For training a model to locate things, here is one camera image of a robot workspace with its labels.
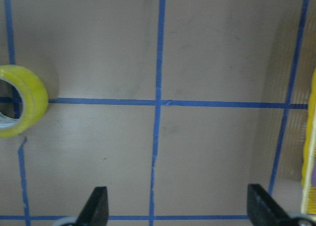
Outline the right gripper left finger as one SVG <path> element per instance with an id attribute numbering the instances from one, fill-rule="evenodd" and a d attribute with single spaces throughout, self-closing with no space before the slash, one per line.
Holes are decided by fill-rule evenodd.
<path id="1" fill-rule="evenodd" d="M 54 226 L 106 226 L 109 220 L 108 190 L 106 186 L 95 187 L 77 217 L 62 217 Z"/>

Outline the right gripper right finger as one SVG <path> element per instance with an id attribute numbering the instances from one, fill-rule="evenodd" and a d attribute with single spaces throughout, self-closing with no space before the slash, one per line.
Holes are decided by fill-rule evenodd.
<path id="1" fill-rule="evenodd" d="M 303 214 L 290 215 L 260 184 L 247 186 L 247 216 L 253 226 L 314 226 Z"/>

